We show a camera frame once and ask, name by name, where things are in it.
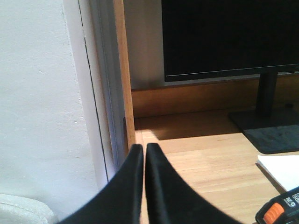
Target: white paper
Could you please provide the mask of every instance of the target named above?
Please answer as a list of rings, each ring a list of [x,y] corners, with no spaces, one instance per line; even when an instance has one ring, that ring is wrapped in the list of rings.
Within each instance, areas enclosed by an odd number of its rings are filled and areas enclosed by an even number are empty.
[[[287,191],[299,186],[299,155],[263,156],[258,163]]]

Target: wooden desk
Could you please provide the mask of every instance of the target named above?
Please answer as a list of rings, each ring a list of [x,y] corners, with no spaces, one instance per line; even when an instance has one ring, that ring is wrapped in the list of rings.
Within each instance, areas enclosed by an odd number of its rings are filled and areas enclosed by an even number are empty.
[[[135,119],[136,142],[144,148],[147,143],[159,143],[196,192],[238,221],[252,224],[256,212],[279,192],[256,165],[262,153],[228,119],[228,112]],[[148,223],[145,197],[142,223]]]

